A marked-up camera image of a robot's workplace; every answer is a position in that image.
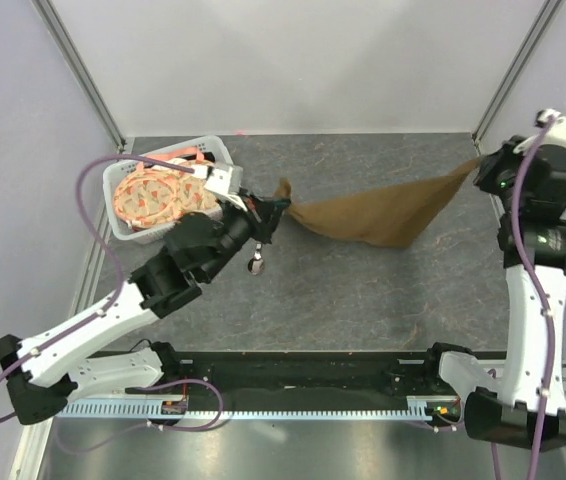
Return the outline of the green handled metal spoon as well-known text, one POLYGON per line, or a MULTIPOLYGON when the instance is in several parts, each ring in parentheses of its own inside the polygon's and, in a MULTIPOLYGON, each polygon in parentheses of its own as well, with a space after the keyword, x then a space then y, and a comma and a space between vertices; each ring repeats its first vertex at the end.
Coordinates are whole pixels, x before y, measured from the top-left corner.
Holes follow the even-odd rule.
POLYGON ((263 244, 257 242, 252 258, 248 261, 247 268, 252 275, 259 275, 264 270, 263 244))

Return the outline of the brown cloth napkin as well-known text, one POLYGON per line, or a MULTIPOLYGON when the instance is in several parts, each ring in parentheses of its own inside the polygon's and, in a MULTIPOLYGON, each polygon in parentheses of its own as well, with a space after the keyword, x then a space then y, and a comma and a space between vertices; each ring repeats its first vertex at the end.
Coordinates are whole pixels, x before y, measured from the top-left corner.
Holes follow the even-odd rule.
POLYGON ((287 214, 306 229, 331 239, 386 248, 407 248, 451 202, 479 157, 450 173, 356 194, 299 204, 287 214))

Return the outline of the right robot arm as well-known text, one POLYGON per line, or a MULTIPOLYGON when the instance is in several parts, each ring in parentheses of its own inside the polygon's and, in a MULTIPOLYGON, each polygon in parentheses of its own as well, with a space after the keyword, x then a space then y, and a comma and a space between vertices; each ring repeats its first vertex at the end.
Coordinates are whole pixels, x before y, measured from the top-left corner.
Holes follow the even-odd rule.
POLYGON ((503 372, 494 379, 473 353, 451 346, 439 348, 420 377, 432 393, 453 388, 470 438, 550 451, 566 446, 566 147, 540 146, 517 187, 530 143, 520 136, 504 142, 482 159, 474 180, 504 208, 497 235, 509 296, 503 372))

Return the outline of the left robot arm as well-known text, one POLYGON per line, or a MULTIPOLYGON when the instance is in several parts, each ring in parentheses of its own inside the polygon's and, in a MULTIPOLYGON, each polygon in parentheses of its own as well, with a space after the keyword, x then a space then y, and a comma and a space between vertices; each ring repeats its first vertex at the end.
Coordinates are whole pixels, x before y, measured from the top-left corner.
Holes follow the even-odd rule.
POLYGON ((34 337, 0 339, 0 363, 18 421, 42 422, 85 397, 127 388, 171 393, 182 382, 167 343, 128 354, 104 354, 114 340, 183 308, 202 294, 249 240, 268 244, 291 202, 241 191, 242 207, 222 205, 214 219, 184 214, 156 255, 102 300, 34 337))

